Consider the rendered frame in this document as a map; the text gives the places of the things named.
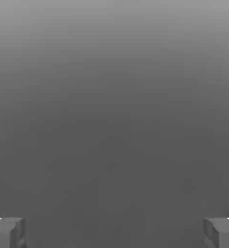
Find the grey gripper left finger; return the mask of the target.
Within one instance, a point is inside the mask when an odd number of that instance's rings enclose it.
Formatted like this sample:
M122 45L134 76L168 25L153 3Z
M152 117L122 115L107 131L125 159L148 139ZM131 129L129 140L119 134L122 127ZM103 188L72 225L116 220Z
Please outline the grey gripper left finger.
M0 217L0 248L27 248L24 218Z

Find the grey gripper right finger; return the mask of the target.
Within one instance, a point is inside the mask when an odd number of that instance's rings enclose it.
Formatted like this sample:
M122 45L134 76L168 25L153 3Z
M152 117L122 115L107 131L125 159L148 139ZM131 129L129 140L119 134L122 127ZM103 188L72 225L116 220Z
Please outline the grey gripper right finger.
M229 248L229 217L204 218L203 233L206 248Z

